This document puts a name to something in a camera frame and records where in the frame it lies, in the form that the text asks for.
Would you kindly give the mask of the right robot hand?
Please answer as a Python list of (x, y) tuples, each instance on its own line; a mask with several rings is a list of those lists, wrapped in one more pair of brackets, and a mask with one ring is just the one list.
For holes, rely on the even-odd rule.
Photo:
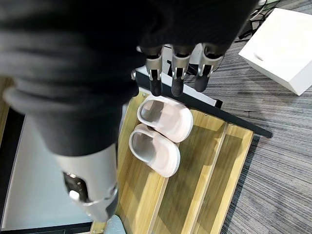
[(138, 93), (131, 72), (165, 44), (224, 54), (255, 0), (3, 0), (4, 99), (33, 119), (56, 155), (70, 197), (105, 222), (118, 201), (122, 107)]

